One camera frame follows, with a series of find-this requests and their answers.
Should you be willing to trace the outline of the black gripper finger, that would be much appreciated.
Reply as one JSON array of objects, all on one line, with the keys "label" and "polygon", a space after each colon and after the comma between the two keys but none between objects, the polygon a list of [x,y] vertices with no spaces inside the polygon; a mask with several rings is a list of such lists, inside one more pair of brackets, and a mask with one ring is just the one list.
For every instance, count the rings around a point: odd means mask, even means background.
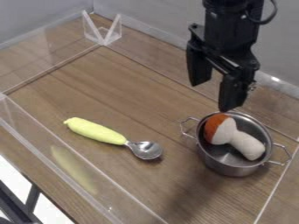
[{"label": "black gripper finger", "polygon": [[228,73],[219,84],[219,111],[242,107],[255,84],[254,73]]},{"label": "black gripper finger", "polygon": [[195,87],[211,79],[212,66],[206,53],[192,43],[187,45],[186,58],[190,82]]}]

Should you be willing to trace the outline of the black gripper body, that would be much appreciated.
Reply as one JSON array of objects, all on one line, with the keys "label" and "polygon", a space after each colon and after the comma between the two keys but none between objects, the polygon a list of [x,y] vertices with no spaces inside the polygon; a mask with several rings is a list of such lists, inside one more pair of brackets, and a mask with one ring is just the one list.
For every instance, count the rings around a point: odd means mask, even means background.
[{"label": "black gripper body", "polygon": [[202,49],[212,68],[227,68],[227,73],[255,73],[259,62],[251,47],[258,41],[260,6],[206,5],[204,10],[204,25],[188,27],[188,44]]}]

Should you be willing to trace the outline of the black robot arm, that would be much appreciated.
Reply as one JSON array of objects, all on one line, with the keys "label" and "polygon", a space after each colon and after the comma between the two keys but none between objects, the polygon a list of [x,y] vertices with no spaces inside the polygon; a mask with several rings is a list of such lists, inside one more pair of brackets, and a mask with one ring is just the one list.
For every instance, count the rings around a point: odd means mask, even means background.
[{"label": "black robot arm", "polygon": [[204,24],[191,24],[186,59],[194,86],[211,80],[211,72],[223,75],[219,84],[219,110],[227,112],[244,104],[255,73],[260,68],[251,47],[259,27],[276,13],[262,17],[264,0],[202,0]]}]

